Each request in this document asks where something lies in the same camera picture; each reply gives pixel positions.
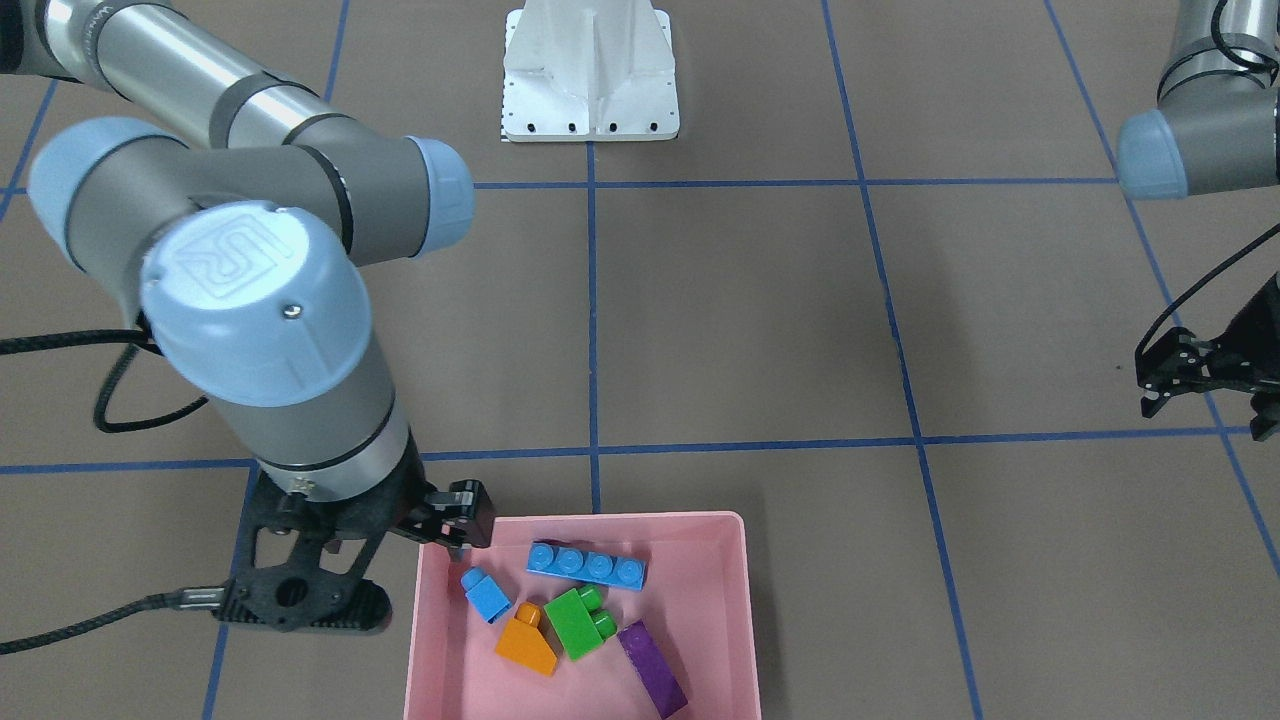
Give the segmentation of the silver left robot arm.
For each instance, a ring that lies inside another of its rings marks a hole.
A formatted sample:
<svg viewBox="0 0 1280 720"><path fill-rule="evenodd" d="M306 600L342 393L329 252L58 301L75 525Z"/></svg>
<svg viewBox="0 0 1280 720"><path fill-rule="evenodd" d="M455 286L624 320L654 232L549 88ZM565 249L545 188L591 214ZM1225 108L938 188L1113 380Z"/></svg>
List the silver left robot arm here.
<svg viewBox="0 0 1280 720"><path fill-rule="evenodd" d="M1184 1L1156 104L1129 118L1116 146L1117 179L1130 200L1174 200L1277 184L1277 4ZM1206 282L1263 243L1270 228L1180 293L1134 351L1140 411L1181 395L1248 395L1251 437L1277 433L1279 290L1270 277L1213 338L1169 327Z"/></svg>

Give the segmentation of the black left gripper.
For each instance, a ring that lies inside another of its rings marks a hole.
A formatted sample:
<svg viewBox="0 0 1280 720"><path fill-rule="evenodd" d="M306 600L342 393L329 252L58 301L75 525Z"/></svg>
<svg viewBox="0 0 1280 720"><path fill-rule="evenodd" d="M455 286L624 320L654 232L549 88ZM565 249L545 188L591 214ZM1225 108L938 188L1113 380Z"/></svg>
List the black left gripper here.
<svg viewBox="0 0 1280 720"><path fill-rule="evenodd" d="M1135 350L1140 415L1152 419L1171 398L1251 388L1251 438L1279 432L1279 286L1268 278L1215 340L1187 328L1166 331Z"/></svg>

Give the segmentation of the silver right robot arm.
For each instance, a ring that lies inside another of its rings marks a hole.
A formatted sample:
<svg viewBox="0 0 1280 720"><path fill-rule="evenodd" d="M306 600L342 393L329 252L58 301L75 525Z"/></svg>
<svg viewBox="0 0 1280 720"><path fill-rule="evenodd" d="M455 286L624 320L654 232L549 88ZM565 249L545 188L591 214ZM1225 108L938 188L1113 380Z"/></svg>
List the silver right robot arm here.
<svg viewBox="0 0 1280 720"><path fill-rule="evenodd" d="M484 488L422 478L358 272L467 234L456 150L380 136L166 1L5 1L3 72L156 117L64 129L33 160L29 199L257 459L269 527L361 507L372 529L335 537L488 546Z"/></svg>

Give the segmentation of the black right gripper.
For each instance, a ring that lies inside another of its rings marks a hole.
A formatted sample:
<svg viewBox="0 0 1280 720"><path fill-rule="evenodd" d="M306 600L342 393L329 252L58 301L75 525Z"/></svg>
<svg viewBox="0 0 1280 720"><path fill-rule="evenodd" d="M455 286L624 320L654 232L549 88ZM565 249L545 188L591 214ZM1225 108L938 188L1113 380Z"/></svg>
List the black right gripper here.
<svg viewBox="0 0 1280 720"><path fill-rule="evenodd" d="M415 541L451 550L489 548L497 510L480 480L440 491L425 480L411 430L379 430L335 457L269 459L250 501L250 538L315 546L375 546L415 519Z"/></svg>

